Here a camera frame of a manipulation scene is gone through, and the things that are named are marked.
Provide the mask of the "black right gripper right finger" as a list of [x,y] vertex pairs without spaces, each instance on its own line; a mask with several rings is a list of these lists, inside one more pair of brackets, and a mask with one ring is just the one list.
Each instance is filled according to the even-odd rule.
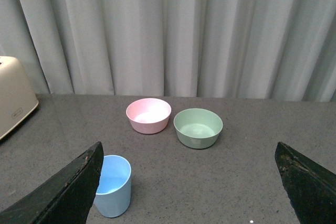
[[279,142],[275,161],[300,223],[335,223],[335,174]]

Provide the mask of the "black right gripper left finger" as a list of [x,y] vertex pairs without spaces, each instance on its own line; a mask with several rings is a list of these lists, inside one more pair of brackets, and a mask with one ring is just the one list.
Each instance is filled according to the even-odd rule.
[[99,185],[97,142],[46,182],[1,212],[1,223],[86,223]]

